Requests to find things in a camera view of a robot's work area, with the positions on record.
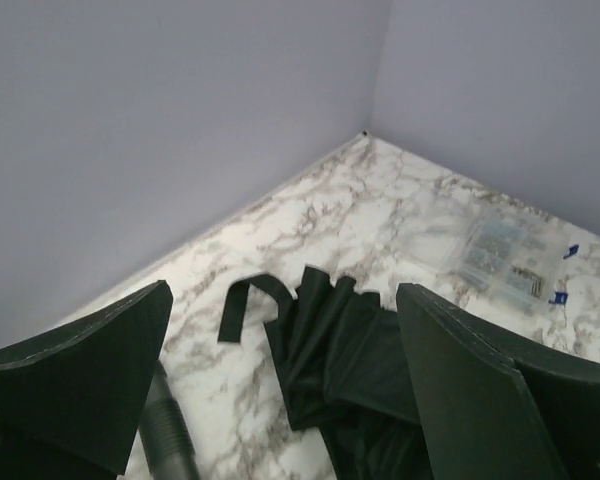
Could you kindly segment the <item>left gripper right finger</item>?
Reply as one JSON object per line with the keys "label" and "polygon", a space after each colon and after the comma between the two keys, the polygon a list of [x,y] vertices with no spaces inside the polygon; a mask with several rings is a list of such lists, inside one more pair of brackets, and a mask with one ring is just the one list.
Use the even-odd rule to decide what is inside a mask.
{"label": "left gripper right finger", "polygon": [[600,363],[419,284],[401,284],[396,301],[435,478],[600,479]]}

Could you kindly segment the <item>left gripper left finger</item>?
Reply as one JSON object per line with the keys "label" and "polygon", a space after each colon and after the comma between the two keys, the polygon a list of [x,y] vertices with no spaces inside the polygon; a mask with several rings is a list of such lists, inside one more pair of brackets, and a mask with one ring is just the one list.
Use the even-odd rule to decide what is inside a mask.
{"label": "left gripper left finger", "polygon": [[0,479],[125,473],[172,305],[159,280],[0,349]]}

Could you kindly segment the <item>black folding umbrella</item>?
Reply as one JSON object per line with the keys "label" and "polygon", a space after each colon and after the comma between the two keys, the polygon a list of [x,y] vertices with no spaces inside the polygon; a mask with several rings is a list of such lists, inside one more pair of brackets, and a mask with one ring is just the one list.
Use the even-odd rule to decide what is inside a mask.
{"label": "black folding umbrella", "polygon": [[267,294],[277,316],[264,328],[291,429],[320,431],[339,479],[430,479],[397,314],[355,284],[311,266],[294,290],[268,273],[240,279],[218,339],[239,342],[250,289]]}

